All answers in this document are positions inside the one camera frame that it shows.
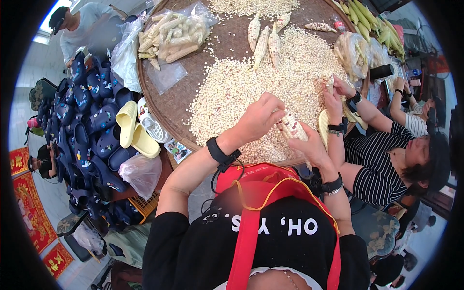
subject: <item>pile of shoes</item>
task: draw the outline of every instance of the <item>pile of shoes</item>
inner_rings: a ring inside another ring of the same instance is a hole
[[[138,94],[118,82],[108,59],[93,57],[88,69],[79,52],[71,67],[71,78],[61,81],[54,105],[41,117],[47,143],[58,148],[58,181],[69,184],[70,210],[88,209],[114,226],[123,217],[123,224],[137,223],[142,215],[131,204],[110,202],[111,189],[127,186],[113,172],[138,153],[155,158],[160,146],[136,121]]]

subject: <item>round woven bamboo tray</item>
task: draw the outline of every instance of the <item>round woven bamboo tray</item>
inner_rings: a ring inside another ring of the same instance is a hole
[[[175,5],[176,10],[185,8],[191,5],[193,1],[190,0],[162,0],[161,3],[153,11],[153,14],[162,9],[172,9]],[[209,1],[202,0],[204,5],[208,5]],[[331,1],[331,0],[300,0],[300,8],[298,11],[292,11],[290,24],[295,24],[299,27],[310,22],[325,22],[332,23],[330,17],[338,14],[339,18],[345,24],[345,30],[354,32],[354,26],[347,16]],[[225,25],[215,25],[210,37],[219,36],[221,43],[214,44],[214,55],[219,59],[226,57],[234,57],[234,59],[242,59],[244,56],[252,56],[250,47],[247,40],[248,25],[250,23],[249,17],[234,17],[230,20],[224,20]],[[151,17],[148,18],[145,27],[150,25]],[[241,37],[232,37],[228,35],[229,32],[235,33]],[[319,32],[316,34],[325,39],[327,43],[334,43],[339,33],[332,32]],[[202,83],[205,72],[204,63],[212,64],[214,59],[208,52],[203,52],[206,44],[203,44],[199,50],[190,53],[189,55],[179,59],[179,62],[184,66],[188,74],[177,82],[172,88],[167,90],[164,94],[159,95],[155,86],[153,85],[150,77],[147,75],[143,62],[148,62],[146,59],[137,60],[137,69],[142,87],[143,95],[147,101],[148,108],[152,115],[158,120],[160,125],[168,131],[168,133],[180,143],[184,144],[193,152],[201,149],[197,145],[196,137],[189,131],[190,127],[184,125],[182,120],[186,121],[191,117],[189,112],[185,109],[189,108],[189,104],[194,98],[195,91],[198,90],[198,83]],[[369,74],[363,81],[361,94],[367,95],[369,90]],[[348,131],[354,127],[354,123],[348,125]],[[276,165],[282,167],[294,166],[304,163],[304,159],[294,158],[280,162],[275,162]]]

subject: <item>red apron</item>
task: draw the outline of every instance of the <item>red apron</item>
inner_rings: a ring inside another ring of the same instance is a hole
[[[340,232],[337,222],[330,215],[327,207],[311,193],[306,184],[298,179],[298,175],[292,168],[279,167],[270,163],[247,165],[239,182],[237,179],[242,170],[241,166],[229,167],[225,173],[219,174],[216,185],[217,192],[223,192],[232,186],[237,186],[243,206],[240,230],[226,289],[245,290],[248,285],[258,240],[259,211],[276,200],[295,196],[309,201],[323,211],[337,233],[334,258],[327,279],[327,290],[337,290],[342,264],[338,243]],[[243,192],[252,194],[244,196]]]

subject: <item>plastic bottle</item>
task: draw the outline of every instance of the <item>plastic bottle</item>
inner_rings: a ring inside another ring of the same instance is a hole
[[[422,70],[417,70],[417,69],[406,72],[406,75],[408,77],[420,76],[421,74],[422,74]]]
[[[332,20],[334,22],[334,26],[335,26],[335,29],[340,32],[340,33],[344,33],[345,32],[345,25],[343,24],[343,22],[340,20],[340,18],[338,17],[337,14],[334,14],[332,15],[332,17],[330,17],[330,20]]]

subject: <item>silver bangle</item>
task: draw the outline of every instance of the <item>silver bangle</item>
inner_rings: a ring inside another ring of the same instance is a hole
[[[340,186],[340,187],[339,187],[338,189],[336,189],[335,191],[332,191],[332,192],[330,192],[330,193],[325,193],[325,194],[326,194],[326,195],[333,195],[333,194],[339,192],[342,188],[343,188],[343,183],[342,183],[342,186]]]

